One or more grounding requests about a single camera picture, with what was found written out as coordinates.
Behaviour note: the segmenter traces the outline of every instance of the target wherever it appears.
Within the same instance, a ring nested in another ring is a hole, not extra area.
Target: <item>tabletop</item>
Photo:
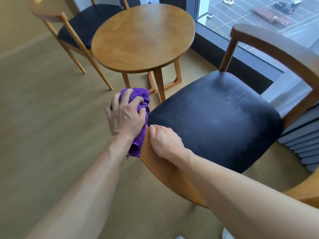
[[[104,67],[142,73],[180,58],[195,36],[195,24],[184,10],[167,4],[147,4],[124,10],[95,33],[92,52]]]

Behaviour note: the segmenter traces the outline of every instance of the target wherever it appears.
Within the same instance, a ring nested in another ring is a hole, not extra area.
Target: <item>forearm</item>
[[[119,170],[131,144],[131,138],[113,136],[27,238],[97,238],[110,211]]]
[[[183,170],[210,210],[236,238],[315,238],[319,210],[182,149]]]

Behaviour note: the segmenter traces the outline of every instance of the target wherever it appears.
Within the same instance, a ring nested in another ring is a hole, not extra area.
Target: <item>black leather seat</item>
[[[214,71],[155,108],[147,121],[170,127],[196,155],[239,173],[280,137],[283,120],[236,76]]]
[[[80,37],[86,48],[90,49],[93,36],[98,28],[107,19],[123,10],[124,8],[116,5],[96,4],[78,13],[69,21],[69,23]],[[58,38],[67,44],[80,49],[65,26],[60,29]]]

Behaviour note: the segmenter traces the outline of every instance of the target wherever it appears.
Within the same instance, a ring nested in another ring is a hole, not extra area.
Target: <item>chair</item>
[[[235,24],[230,37],[219,70],[169,97],[149,114],[147,125],[172,128],[185,147],[198,156],[242,173],[266,152],[286,127],[319,100],[319,57],[280,34],[248,24]],[[253,89],[226,72],[238,42],[277,59],[313,90],[281,118]],[[148,127],[140,157],[169,189],[195,204],[207,207],[184,174],[155,154]],[[318,206],[319,190],[309,192],[314,185],[318,188],[318,179],[317,171],[304,183],[288,191],[287,195]]]
[[[98,67],[97,62],[94,60],[93,53],[91,51],[91,42],[95,32],[98,28],[110,17],[114,16],[118,12],[124,9],[116,5],[96,4],[95,0],[91,0],[92,6],[81,11],[74,16],[70,21],[66,17],[64,12],[61,12],[58,8],[51,7],[46,9],[42,5],[43,0],[31,0],[30,11],[39,19],[41,19],[53,36],[57,39],[62,48],[67,52],[70,58],[80,68],[80,70],[86,74],[82,65],[75,59],[71,50],[86,57],[92,66],[96,69],[98,74],[102,77],[104,82],[113,90],[113,87],[106,79]],[[122,0],[125,9],[128,9],[128,3],[126,0]],[[57,31],[52,26],[51,22],[63,23],[64,26]]]

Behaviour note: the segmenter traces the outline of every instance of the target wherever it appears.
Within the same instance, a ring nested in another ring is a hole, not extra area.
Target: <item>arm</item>
[[[184,148],[170,128],[150,126],[151,144],[190,179],[213,214],[236,239],[315,238],[319,210]]]
[[[113,135],[106,148],[26,239],[94,239],[99,236],[111,208],[120,168],[145,124],[145,108],[137,113],[143,98],[136,97],[128,103],[132,91],[129,89],[123,94],[121,104],[120,94],[116,94],[113,111],[106,110]]]

